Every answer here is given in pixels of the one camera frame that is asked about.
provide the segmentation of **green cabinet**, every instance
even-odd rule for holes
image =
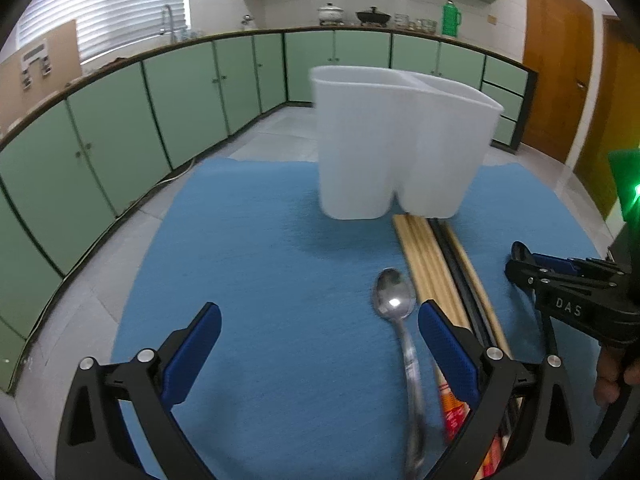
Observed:
[[[217,40],[216,58],[229,133],[260,115],[251,36]]]
[[[394,34],[391,68],[434,75],[438,69],[440,43],[415,36]]]
[[[482,93],[502,105],[504,108],[502,115],[504,117],[514,121],[518,120],[520,109],[522,108],[522,97],[487,82],[482,83]]]
[[[514,121],[504,117],[498,118],[498,125],[495,128],[494,140],[498,140],[498,142],[509,146],[515,129],[516,123]]]
[[[484,80],[494,86],[500,86],[516,94],[524,95],[528,78],[529,73],[526,70],[495,57],[486,57]]]
[[[120,214],[171,170],[142,67],[135,63],[98,79],[68,101],[98,181]]]
[[[280,34],[254,36],[255,70],[258,75],[260,110],[266,112],[287,100]]]
[[[119,170],[116,165],[111,171]],[[113,223],[65,102],[42,114],[0,152],[0,175],[31,233],[65,274]]]
[[[158,127],[174,168],[226,138],[211,43],[166,52],[143,63]]]
[[[0,194],[0,319],[26,338],[62,281]]]
[[[450,43],[440,44],[438,75],[480,89],[484,54]]]
[[[333,63],[334,32],[332,30],[287,32],[285,46],[289,100],[310,102],[309,71],[315,66]]]
[[[8,391],[11,376],[18,367],[24,339],[0,319],[0,390]]]
[[[390,41],[388,32],[336,30],[334,63],[388,68]]]

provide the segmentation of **countertop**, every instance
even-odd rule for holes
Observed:
[[[106,75],[109,75],[110,73],[117,72],[121,68],[140,62],[143,59],[157,56],[165,52],[170,52],[172,50],[177,50],[185,46],[191,46],[199,43],[206,43],[207,41],[212,41],[212,40],[220,40],[222,38],[232,38],[236,36],[251,36],[255,34],[274,34],[274,33],[279,34],[283,32],[303,32],[307,30],[371,30],[373,32],[389,32],[393,34],[402,34],[405,36],[417,36],[418,38],[428,38],[430,40],[455,44],[458,46],[462,46],[464,48],[475,50],[476,52],[488,54],[492,57],[496,57],[497,59],[503,60],[504,62],[507,62],[509,64],[519,66],[527,70],[528,72],[533,72],[532,69],[528,68],[522,63],[519,63],[516,60],[511,59],[509,57],[502,56],[501,54],[497,54],[496,52],[492,52],[491,50],[487,50],[485,48],[481,48],[473,44],[465,43],[463,41],[459,41],[459,40],[456,40],[455,38],[450,38],[448,36],[440,36],[438,34],[428,34],[423,31],[408,30],[404,28],[367,27],[363,25],[323,25],[323,26],[315,25],[310,27],[259,28],[255,30],[224,32],[221,34],[212,34],[210,36],[202,36],[200,38],[194,38],[193,40],[181,41],[179,43],[153,48],[151,50],[147,50],[140,54],[136,54],[135,56],[130,56],[124,59],[113,61],[87,76],[84,76],[72,81],[71,83],[65,86],[65,89],[62,92],[56,92],[50,95],[48,98],[44,99],[37,107],[32,109],[21,121],[14,123],[14,126],[12,127],[12,129],[9,130],[3,137],[0,138],[0,150],[2,150],[23,129],[29,126],[29,124],[33,123],[33,121],[36,120],[37,117],[42,115],[45,111],[49,110],[50,108],[54,107],[59,102],[62,102],[69,95],[73,94],[74,92],[78,91],[84,86],[87,86],[92,82]]]

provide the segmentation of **faucet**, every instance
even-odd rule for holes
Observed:
[[[171,5],[169,4],[164,4],[162,6],[162,10],[161,10],[161,14],[160,14],[160,35],[162,36],[164,33],[166,33],[166,28],[165,28],[165,16],[166,13],[165,11],[169,12],[169,29],[171,32],[171,38],[169,40],[170,44],[174,44],[174,43],[178,43],[178,39],[176,38],[175,35],[175,29],[174,29],[174,12],[171,10]]]

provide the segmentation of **window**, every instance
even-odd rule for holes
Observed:
[[[185,27],[184,0],[33,0],[18,22],[18,47],[77,20],[80,59],[158,35],[160,13],[171,5],[174,27]]]

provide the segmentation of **metal spoon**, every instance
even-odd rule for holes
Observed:
[[[420,387],[420,368],[414,342],[402,320],[412,313],[415,293],[411,284],[396,269],[385,269],[378,275],[373,290],[373,308],[380,317],[392,323],[398,334],[404,358],[404,374],[408,396],[409,428],[404,459],[405,480],[415,480],[424,463],[424,401]]]

